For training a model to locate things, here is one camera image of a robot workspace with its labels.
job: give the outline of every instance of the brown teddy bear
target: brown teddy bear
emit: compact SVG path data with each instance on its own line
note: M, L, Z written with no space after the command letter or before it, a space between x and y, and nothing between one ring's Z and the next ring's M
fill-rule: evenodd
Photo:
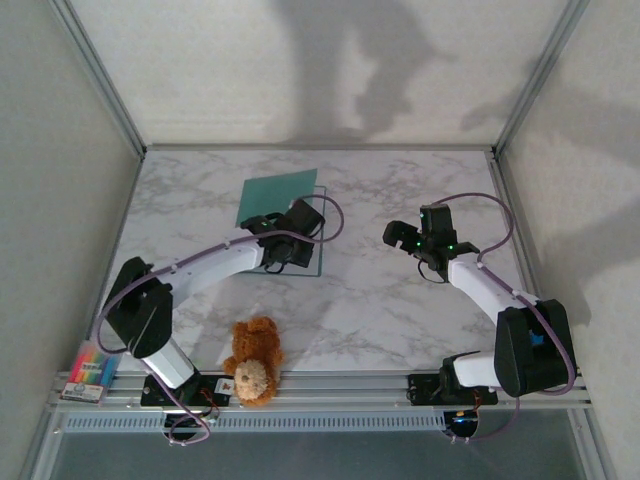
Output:
M258 317L233 326L233 356L224 361L224 371L233 375L235 393L247 406L265 405L276 394L279 366L284 362L276 324Z

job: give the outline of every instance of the white marble tabletop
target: white marble tabletop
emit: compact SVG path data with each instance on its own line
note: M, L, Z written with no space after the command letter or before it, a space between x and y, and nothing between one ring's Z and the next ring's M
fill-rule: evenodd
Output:
M425 282L415 259L382 243L391 220L419 225L422 204L495 193L483 152L150 152L110 278L133 256L161 266L219 243L234 227L245 179L309 168L346 220L324 247L322 276L239 274L187 300L174 311L174 338L198 368L218 368L230 354L232 324L259 314L279 326L285 370L432 369L443 357L492 348L493 324L471 300ZM483 248L504 236L490 202L450 206L459 241ZM330 205L326 217L331 232L338 217ZM487 262L521 285L510 245ZM132 360L120 369L136 368Z

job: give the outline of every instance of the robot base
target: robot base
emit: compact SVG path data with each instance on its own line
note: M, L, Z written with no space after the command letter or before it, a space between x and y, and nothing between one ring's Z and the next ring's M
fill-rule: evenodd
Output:
M219 393L228 388L229 393ZM208 390L217 407L228 407L229 399L233 394L233 377L229 375L203 375L196 373L180 388L174 390L174 394L184 402L188 407L196 410L211 407L211 402L201 393L201 390ZM140 406L142 407L175 407L175 403L171 401L167 394L162 390L158 382L151 376L147 376L144 381L142 396L140 397Z
M475 406L476 395L482 405L497 405L498 395L489 392L487 387L464 388L455 390L443 388L438 373L413 374L408 376L409 390L407 399L414 406Z

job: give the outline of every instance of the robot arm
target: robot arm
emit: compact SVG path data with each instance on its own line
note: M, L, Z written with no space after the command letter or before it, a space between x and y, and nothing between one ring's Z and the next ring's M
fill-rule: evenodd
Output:
M502 388L513 397L548 389L567 382L567 365L551 338L528 306L506 292L481 270L472 244L458 243L447 205L420 209L422 230L400 221L387 225L383 240L426 263L446 283L451 283L473 300L496 325L495 350L470 352L444 359L440 387L453 393L472 387ZM535 306L568 352L575 369L575 357L567 316L556 300L539 301L518 292Z
M312 238L322 228L324 218L302 200L285 213L253 217L240 225L221 244L208 253L197 254L182 268L167 272L143 283L125 295L106 319L133 357L142 360L170 388L197 383L198 371L171 338L172 311L191 295L236 273L267 269L274 263L293 263L308 267L313 243L286 235L255 238L242 243L233 240L247 234L290 231ZM152 265L135 257L123 265L107 298L107 303L137 279L149 274Z

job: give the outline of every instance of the green sheet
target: green sheet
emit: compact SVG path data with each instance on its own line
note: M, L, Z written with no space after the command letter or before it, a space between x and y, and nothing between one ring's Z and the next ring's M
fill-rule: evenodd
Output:
M236 226L256 215L286 212L292 200L313 193L317 176L318 169L313 169L245 180Z

